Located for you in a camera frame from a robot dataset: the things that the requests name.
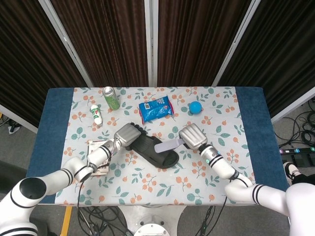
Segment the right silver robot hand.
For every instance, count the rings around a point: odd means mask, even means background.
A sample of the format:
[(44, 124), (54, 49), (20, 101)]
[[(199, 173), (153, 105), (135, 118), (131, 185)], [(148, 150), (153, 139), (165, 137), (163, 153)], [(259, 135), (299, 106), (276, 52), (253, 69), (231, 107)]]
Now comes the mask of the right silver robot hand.
[(184, 141), (184, 146), (192, 150), (198, 150), (202, 145), (208, 143), (207, 137), (195, 123), (180, 130), (179, 136)]

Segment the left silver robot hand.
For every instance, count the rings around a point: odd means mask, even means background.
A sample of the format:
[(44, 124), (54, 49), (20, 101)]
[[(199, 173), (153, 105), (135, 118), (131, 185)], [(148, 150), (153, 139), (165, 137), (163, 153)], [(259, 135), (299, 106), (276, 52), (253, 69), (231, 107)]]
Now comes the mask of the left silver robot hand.
[(135, 123), (127, 123), (122, 128), (120, 128), (115, 134), (114, 139), (120, 142), (120, 146), (127, 147), (130, 146), (140, 135), (146, 135), (145, 131), (140, 125)]

